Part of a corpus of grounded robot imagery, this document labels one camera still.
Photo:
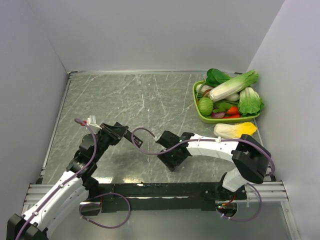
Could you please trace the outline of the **black remote control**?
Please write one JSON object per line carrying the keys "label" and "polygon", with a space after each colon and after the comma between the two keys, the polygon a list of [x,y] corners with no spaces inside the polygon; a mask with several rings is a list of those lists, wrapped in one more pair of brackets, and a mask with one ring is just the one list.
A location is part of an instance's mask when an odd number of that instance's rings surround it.
{"label": "black remote control", "polygon": [[132,132],[129,130],[129,127],[127,125],[122,125],[119,122],[116,122],[114,124],[114,127],[124,128],[125,132],[123,134],[124,138],[128,141],[130,141],[132,144],[135,143],[135,145],[140,148],[143,144],[143,141],[137,137],[136,135],[132,134]]}

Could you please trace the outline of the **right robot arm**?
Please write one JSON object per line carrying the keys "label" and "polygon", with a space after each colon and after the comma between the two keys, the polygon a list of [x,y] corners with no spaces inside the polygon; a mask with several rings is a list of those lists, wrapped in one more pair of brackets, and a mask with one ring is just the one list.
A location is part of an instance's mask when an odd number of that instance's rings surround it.
{"label": "right robot arm", "polygon": [[222,139],[191,132],[177,136],[166,130],[156,143],[163,147],[157,157],[172,172],[187,157],[206,156],[232,162],[234,169],[222,177],[218,187],[223,199],[230,199],[246,183],[262,184],[271,158],[271,154],[248,134]]}

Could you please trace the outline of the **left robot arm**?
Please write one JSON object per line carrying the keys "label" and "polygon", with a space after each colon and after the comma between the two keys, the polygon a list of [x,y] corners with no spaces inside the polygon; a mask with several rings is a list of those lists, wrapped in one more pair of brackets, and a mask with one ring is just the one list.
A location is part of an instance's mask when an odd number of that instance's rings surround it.
{"label": "left robot arm", "polygon": [[7,222],[8,240],[47,240],[60,222],[81,202],[99,195],[99,183],[92,177],[97,162],[108,149],[127,134],[128,127],[116,123],[100,126],[81,122],[89,134],[57,183],[23,215],[14,214]]}

